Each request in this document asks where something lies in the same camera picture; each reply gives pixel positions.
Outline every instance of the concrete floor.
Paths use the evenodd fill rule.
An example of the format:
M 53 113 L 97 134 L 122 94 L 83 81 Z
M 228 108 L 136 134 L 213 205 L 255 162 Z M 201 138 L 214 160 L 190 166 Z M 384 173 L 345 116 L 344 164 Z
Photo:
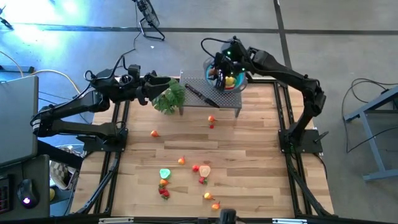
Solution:
M 115 2 L 8 1 L 2 16 L 13 23 L 16 30 L 10 32 L 0 29 L 0 50 L 11 55 L 20 65 L 31 65 L 37 70 L 65 72 L 82 90 L 86 87 L 86 81 L 82 79 L 83 72 L 87 69 L 99 72 L 112 67 L 120 54 L 132 48 L 132 40 L 137 33 L 41 31 L 40 26 L 23 26 L 18 23 L 135 27 L 133 3 L 130 0 L 119 0 L 117 4 Z M 204 37 L 228 39 L 237 35 L 246 47 L 264 49 L 279 62 L 284 62 L 280 35 L 272 31 L 279 28 L 273 0 L 152 0 L 152 3 L 161 27 L 230 28 L 234 32 L 216 33 L 211 29 L 181 32 L 169 29 L 172 32 L 165 33 L 165 42 L 139 37 L 137 50 L 126 59 L 127 63 L 141 65 L 142 73 L 156 70 L 161 75 L 178 75 L 181 69 L 201 70 L 202 63 L 207 58 L 200 48 L 200 41 Z M 280 0 L 284 26 L 290 30 L 397 31 L 397 7 L 398 2 L 395 0 Z M 363 144 L 348 155 L 345 153 L 345 134 L 340 116 L 341 101 L 355 78 L 397 82 L 397 32 L 392 32 L 392 35 L 287 34 L 286 39 L 293 68 L 319 79 L 328 97 L 323 113 L 314 122 L 320 131 L 330 132 L 322 144 L 335 213 L 347 218 L 398 222 L 398 178 L 373 182 L 362 180 L 363 174 L 376 171 L 376 163 L 368 144 Z M 219 49 L 217 43 L 211 42 L 206 47 L 213 52 Z M 11 62 L 0 57 L 0 64 L 2 63 Z M 75 94 L 72 86 L 59 75 L 42 73 L 39 77 L 41 91 L 62 97 Z M 2 78 L 17 78 L 17 74 L 3 73 L 0 74 L 0 79 Z M 362 98 L 371 100 L 380 94 L 381 89 L 364 84 L 356 91 Z M 45 95 L 40 97 L 62 102 Z M 40 100 L 39 107 L 46 104 Z M 362 103 L 353 97 L 347 97 L 345 113 L 360 105 Z M 92 119 L 92 115 L 84 115 L 87 119 Z M 82 122 L 79 116 L 70 120 Z M 371 119 L 375 133 L 396 125 L 394 122 L 398 123 L 394 117 Z M 394 150 L 394 136 L 397 134 L 398 132 L 391 131 L 377 138 L 388 167 L 397 167 L 398 153 L 386 152 L 386 149 Z M 350 146 L 366 138 L 360 121 L 349 124 L 349 138 Z M 53 145 L 78 143 L 70 136 L 44 140 Z

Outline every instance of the wooden table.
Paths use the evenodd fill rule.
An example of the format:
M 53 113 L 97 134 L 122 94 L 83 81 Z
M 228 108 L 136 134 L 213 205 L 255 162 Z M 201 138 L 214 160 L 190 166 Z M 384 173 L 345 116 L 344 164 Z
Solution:
M 303 110 L 302 95 L 290 88 L 290 98 L 297 119 Z M 111 121 L 112 113 L 97 113 L 95 123 Z M 218 120 L 214 129 L 208 127 L 210 114 Z M 183 116 L 167 116 L 151 105 L 140 106 L 133 101 L 127 127 L 129 138 L 120 163 L 112 216 L 217 217 L 219 212 L 210 208 L 213 202 L 203 199 L 205 192 L 221 201 L 221 208 L 236 209 L 240 217 L 294 216 L 285 158 L 279 152 L 279 120 L 272 85 L 250 84 L 243 92 L 238 119 L 233 110 L 216 108 L 186 108 Z M 152 130 L 160 137 L 151 137 Z M 184 166 L 177 163 L 182 156 Z M 95 152 L 85 159 L 72 212 L 81 208 L 97 187 L 103 157 L 103 152 Z M 303 163 L 308 187 L 333 213 L 322 164 L 309 154 L 303 155 Z M 207 186 L 200 184 L 199 175 L 191 171 L 192 165 L 201 164 L 212 168 Z M 161 168 L 172 172 L 168 201 L 157 191 Z M 298 197 L 304 211 L 300 190 Z

